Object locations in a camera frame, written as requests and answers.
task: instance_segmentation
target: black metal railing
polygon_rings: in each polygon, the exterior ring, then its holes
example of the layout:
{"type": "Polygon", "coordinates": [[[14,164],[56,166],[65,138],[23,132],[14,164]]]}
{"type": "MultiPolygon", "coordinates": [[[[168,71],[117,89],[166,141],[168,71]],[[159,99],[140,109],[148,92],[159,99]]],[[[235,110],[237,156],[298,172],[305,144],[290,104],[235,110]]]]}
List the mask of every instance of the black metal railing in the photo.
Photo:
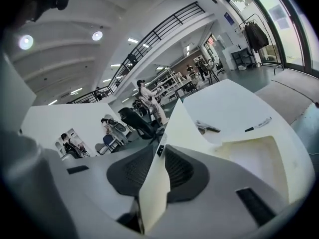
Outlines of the black metal railing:
{"type": "MultiPolygon", "coordinates": [[[[178,10],[167,19],[163,20],[157,25],[147,36],[145,36],[136,47],[130,52],[123,63],[120,65],[115,75],[111,79],[108,86],[100,88],[99,91],[105,89],[107,96],[111,95],[134,66],[162,39],[167,37],[174,30],[190,21],[191,19],[205,13],[205,11],[198,5],[198,2],[193,2],[188,6],[178,10]]],[[[87,93],[70,103],[95,103],[97,98],[95,91],[87,93]]]]}
{"type": "Polygon", "coordinates": [[[109,86],[100,88],[98,90],[86,93],[85,95],[82,95],[71,102],[68,102],[68,104],[80,104],[80,103],[95,103],[98,102],[99,99],[108,97],[113,94],[113,91],[110,89],[109,86]]]}

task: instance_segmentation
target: person in white clothes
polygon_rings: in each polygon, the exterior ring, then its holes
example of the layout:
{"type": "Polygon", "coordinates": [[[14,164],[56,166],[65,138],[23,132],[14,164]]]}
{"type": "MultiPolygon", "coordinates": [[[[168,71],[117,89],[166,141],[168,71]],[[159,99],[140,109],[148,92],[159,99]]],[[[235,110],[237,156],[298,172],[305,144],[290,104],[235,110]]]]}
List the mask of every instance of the person in white clothes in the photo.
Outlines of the person in white clothes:
{"type": "Polygon", "coordinates": [[[142,81],[142,80],[138,80],[137,81],[137,86],[139,88],[140,96],[142,96],[145,99],[151,101],[151,103],[153,105],[155,105],[155,107],[157,109],[157,112],[158,112],[158,115],[161,118],[161,123],[163,125],[165,125],[168,122],[169,118],[166,118],[164,110],[162,109],[162,107],[160,107],[160,105],[158,104],[158,102],[156,101],[156,99],[154,97],[157,94],[157,92],[152,92],[152,91],[148,90],[145,87],[144,82],[145,81],[142,81]]]}

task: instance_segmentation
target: white marker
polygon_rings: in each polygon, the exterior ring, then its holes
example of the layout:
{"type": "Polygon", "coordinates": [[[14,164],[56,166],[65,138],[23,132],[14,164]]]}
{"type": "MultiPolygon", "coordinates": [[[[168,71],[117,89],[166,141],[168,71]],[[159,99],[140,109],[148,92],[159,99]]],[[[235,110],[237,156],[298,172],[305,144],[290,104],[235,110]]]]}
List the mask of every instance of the white marker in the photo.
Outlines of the white marker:
{"type": "Polygon", "coordinates": [[[270,121],[271,121],[271,117],[266,118],[263,122],[261,122],[261,123],[258,124],[257,126],[254,126],[254,127],[249,128],[249,129],[246,129],[245,132],[254,130],[254,129],[256,129],[256,128],[260,128],[260,127],[262,127],[262,126],[268,124],[270,121]]]}

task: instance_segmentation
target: fluorescent light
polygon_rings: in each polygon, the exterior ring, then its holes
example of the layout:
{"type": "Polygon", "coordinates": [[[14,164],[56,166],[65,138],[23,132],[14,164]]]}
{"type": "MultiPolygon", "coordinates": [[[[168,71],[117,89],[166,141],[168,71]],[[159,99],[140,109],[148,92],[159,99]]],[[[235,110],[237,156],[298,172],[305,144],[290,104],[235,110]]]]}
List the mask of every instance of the fluorescent light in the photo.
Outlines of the fluorescent light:
{"type": "Polygon", "coordinates": [[[129,38],[128,41],[129,41],[129,42],[133,42],[133,43],[138,43],[138,42],[139,42],[139,41],[136,41],[136,40],[134,40],[134,39],[132,39],[132,38],[129,38]]]}
{"type": "Polygon", "coordinates": [[[83,88],[80,88],[80,89],[78,89],[78,90],[72,91],[71,94],[72,94],[72,93],[75,93],[75,92],[78,92],[78,91],[81,91],[82,89],[83,89],[83,88]]]}
{"type": "Polygon", "coordinates": [[[19,40],[19,47],[22,50],[28,50],[33,45],[33,38],[31,35],[24,35],[19,40]]]}
{"type": "Polygon", "coordinates": [[[58,100],[54,100],[53,102],[49,103],[48,105],[50,106],[50,105],[56,103],[57,101],[58,101],[58,100]]]}
{"type": "Polygon", "coordinates": [[[97,31],[92,35],[93,41],[98,41],[102,38],[103,33],[101,31],[97,31]]]}

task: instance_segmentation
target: floor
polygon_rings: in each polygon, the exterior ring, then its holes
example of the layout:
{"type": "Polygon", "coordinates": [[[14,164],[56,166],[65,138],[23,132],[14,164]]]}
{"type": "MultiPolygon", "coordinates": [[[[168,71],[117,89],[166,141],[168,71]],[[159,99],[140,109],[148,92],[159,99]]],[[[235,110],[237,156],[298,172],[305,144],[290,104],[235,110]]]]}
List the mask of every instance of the floor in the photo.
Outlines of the floor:
{"type": "MultiPolygon", "coordinates": [[[[261,66],[258,68],[247,69],[244,71],[234,70],[230,72],[225,72],[224,74],[219,74],[219,80],[230,79],[244,88],[250,90],[251,92],[256,92],[261,88],[265,87],[267,84],[270,83],[271,79],[274,77],[274,68],[273,67],[266,67],[261,66]]],[[[202,82],[202,80],[198,83],[199,90],[203,89],[207,86],[208,80],[202,82]]],[[[165,114],[167,117],[170,117],[177,99],[173,100],[172,102],[163,106],[165,114]]],[[[315,154],[319,153],[319,109],[314,105],[311,104],[304,114],[302,114],[296,121],[294,121],[291,125],[294,129],[296,134],[299,136],[301,141],[303,142],[304,146],[306,147],[308,153],[315,154]]],[[[119,148],[119,150],[132,148],[142,145],[147,145],[149,141],[142,140],[138,137],[136,132],[133,132],[130,135],[130,139],[133,141],[126,146],[119,148]]],[[[154,148],[156,149],[157,143],[153,143],[154,148]]]]}

